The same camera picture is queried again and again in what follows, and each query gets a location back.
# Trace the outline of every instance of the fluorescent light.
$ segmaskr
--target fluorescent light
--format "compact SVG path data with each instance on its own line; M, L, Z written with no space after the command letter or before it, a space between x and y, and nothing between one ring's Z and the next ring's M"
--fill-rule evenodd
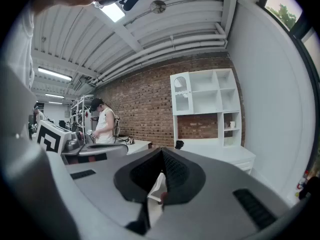
M59 99L63 99L63 98L64 98L64 96L53 95L53 94L48 94L48 93L46 93L45 95L46 95L46 96L50 96L50 97L59 98Z
M101 11L103 11L113 22L117 22L125 16L124 12L115 3L104 6Z
M45 73L45 74L51 75L51 76L55 76L57 78L63 78L63 79L69 80L69 81L72 80L72 77L70 77L68 75L64 75L64 74L60 74L60 73L57 73L57 72L53 72L53 71L50 71L50 70L45 69L43 67L38 67L38 71L41 72L41 73Z

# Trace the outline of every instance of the white cloth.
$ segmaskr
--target white cloth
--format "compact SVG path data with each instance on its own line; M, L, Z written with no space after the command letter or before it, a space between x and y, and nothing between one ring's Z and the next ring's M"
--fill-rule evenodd
M36 115L35 117L35 120L36 120L36 123L39 125L40 124L40 120L46 120L47 118L45 117L44 113L42 113L40 110L39 110L39 113Z
M33 32L34 13L30 5L27 5L16 19L4 42L1 58L29 89L35 78L31 57Z
M109 107L107 107L104 111L100 112L98 124L96 125L95 130L102 129L108 125L106 116L107 112L111 111L113 113L113 120L115 120L115 113ZM115 143L115 137L113 134L113 129L109 130L108 132L104 132L100 134L99 138L95 139L95 143L104 143L104 144L113 144Z

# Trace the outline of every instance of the man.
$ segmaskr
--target man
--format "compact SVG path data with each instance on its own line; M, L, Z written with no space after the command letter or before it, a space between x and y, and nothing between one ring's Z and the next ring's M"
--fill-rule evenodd
M39 109L38 106L36 106L34 108L34 113L36 114L36 117L35 117L35 120L36 120L36 123L39 125L40 123L40 120L47 120L47 118L45 117L44 113L42 113Z
M115 137L113 130L115 127L115 113L101 98L95 98L91 102L91 111L98 111L99 119L92 137L95 143L113 144Z
M31 0L12 26L1 55L1 62L12 71L29 89L32 87L35 73L31 58L31 42L34 31L34 16L55 5L86 6L100 0Z

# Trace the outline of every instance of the cup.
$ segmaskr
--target cup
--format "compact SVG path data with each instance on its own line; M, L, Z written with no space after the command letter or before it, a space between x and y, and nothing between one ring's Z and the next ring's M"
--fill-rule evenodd
M234 129L236 127L236 122L235 121L231 121L230 122L230 128Z

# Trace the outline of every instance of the black cap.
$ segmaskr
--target black cap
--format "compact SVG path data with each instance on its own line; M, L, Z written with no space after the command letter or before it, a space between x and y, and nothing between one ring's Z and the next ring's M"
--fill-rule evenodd
M91 111L96 111L97 107L99 107L100 104L103 104L104 102L102 101L101 98L94 98L91 102L90 109Z

